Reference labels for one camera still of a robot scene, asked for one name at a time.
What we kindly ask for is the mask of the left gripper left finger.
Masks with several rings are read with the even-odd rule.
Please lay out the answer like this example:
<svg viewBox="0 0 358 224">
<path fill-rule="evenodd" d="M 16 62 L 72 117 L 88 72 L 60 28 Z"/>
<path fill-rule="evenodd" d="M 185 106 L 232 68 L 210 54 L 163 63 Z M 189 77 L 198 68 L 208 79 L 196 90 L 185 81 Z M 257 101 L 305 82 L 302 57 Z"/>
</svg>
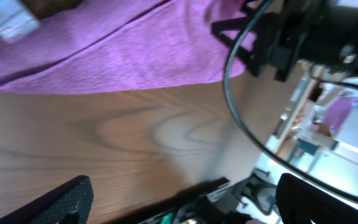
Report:
<svg viewBox="0 0 358 224">
<path fill-rule="evenodd" d="M 0 218 L 0 224 L 85 224 L 94 199 L 87 175 L 79 175 Z"/>
</svg>

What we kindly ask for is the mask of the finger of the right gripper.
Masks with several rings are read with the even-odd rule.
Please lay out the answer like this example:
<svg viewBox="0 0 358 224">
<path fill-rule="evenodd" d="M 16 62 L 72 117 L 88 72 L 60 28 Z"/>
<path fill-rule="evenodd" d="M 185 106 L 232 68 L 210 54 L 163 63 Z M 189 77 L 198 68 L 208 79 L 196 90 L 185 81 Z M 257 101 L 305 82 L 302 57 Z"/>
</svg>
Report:
<svg viewBox="0 0 358 224">
<path fill-rule="evenodd" d="M 273 12 L 268 12 L 267 10 L 272 6 L 274 0 L 245 0 L 239 11 L 246 15 L 247 17 L 254 17 L 262 6 L 265 6 L 265 11 L 263 11 L 262 17 L 271 17 L 274 16 Z"/>
<path fill-rule="evenodd" d="M 238 40 L 241 31 L 252 24 L 251 29 L 244 35 L 242 40 Z M 260 41 L 258 34 L 260 31 L 260 22 L 248 17 L 239 17 L 235 19 L 228 19 L 217 21 L 211 24 L 211 32 L 223 45 L 231 48 L 238 45 L 235 52 L 235 58 L 242 62 L 248 72 L 253 77 L 259 76 L 259 47 Z"/>
</svg>

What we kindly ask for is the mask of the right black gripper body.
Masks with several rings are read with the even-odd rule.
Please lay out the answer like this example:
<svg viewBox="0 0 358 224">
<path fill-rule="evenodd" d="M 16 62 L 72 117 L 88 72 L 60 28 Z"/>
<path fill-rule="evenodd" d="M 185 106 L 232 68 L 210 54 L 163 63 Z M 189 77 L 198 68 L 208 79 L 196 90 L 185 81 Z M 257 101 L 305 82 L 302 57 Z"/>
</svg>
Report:
<svg viewBox="0 0 358 224">
<path fill-rule="evenodd" d="M 299 60 L 358 76 L 358 7 L 285 1 L 281 12 L 264 14 L 257 27 L 258 67 L 275 67 L 278 81 L 287 81 Z"/>
</svg>

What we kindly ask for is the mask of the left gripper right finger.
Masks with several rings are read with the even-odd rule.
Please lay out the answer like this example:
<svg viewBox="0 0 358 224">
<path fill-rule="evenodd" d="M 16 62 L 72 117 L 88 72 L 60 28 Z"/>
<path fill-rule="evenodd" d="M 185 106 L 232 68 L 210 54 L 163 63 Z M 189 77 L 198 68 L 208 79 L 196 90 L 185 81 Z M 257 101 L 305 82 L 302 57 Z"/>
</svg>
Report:
<svg viewBox="0 0 358 224">
<path fill-rule="evenodd" d="M 358 210 L 284 173 L 275 198 L 284 224 L 358 224 Z"/>
</svg>

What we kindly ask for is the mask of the purple microfibre cloth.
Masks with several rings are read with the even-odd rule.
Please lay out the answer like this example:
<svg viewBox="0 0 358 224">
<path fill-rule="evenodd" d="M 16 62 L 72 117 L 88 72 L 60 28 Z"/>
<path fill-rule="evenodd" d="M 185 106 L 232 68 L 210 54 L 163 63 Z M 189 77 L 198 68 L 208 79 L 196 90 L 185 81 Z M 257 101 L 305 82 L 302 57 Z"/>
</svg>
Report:
<svg viewBox="0 0 358 224">
<path fill-rule="evenodd" d="M 215 21 L 241 0 L 83 1 L 13 44 L 0 40 L 0 91 L 88 94 L 213 83 L 228 49 Z"/>
</svg>

